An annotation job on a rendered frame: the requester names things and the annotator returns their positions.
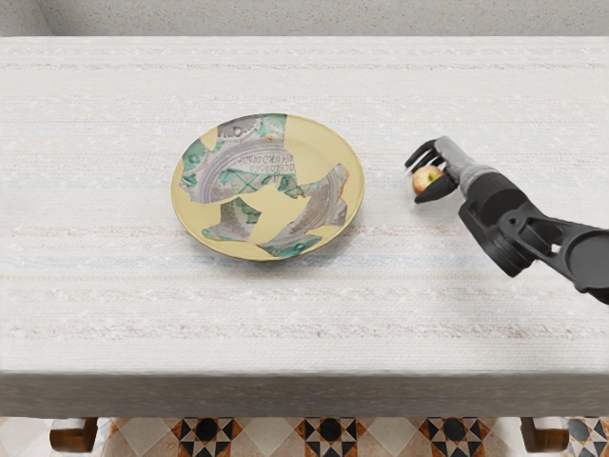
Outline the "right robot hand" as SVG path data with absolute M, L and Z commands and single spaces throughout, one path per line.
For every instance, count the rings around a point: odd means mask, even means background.
M 485 174 L 498 173 L 495 169 L 476 162 L 446 136 L 423 143 L 404 163 L 412 174 L 427 165 L 444 165 L 444 175 L 415 197 L 416 204 L 440 200 L 455 189 L 460 189 L 462 195 L 467 197 L 475 180 Z

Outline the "small red yellow apple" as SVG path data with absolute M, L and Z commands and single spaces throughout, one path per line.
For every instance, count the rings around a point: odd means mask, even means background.
M 424 166 L 417 169 L 412 174 L 412 189 L 416 195 L 423 193 L 432 182 L 444 175 L 444 172 L 437 166 Z

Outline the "yellow plate with printed pattern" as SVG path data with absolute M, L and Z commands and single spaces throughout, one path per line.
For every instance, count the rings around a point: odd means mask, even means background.
M 196 139 L 171 181 L 185 230 L 256 262 L 305 255 L 338 238 L 364 195 L 362 163 L 334 130 L 284 113 L 239 117 Z

